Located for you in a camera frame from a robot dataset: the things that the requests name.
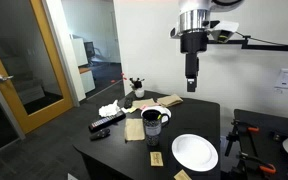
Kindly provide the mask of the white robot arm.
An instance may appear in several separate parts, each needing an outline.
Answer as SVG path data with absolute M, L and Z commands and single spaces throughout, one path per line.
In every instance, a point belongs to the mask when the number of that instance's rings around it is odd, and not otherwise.
M 211 20 L 212 12 L 228 12 L 239 7 L 244 0 L 179 0 L 177 26 L 170 36 L 180 40 L 180 52 L 185 55 L 187 91 L 197 87 L 198 54 L 207 50 L 211 35 L 215 42 L 226 43 L 237 31 L 237 22 Z

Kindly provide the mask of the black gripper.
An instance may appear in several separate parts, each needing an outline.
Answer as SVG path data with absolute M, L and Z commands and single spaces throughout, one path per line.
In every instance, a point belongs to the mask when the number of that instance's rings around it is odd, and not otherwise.
M 180 37 L 180 52 L 185 55 L 185 76 L 188 78 L 188 92 L 196 90 L 195 77 L 199 70 L 197 54 L 207 50 L 207 43 L 206 32 L 185 33 Z

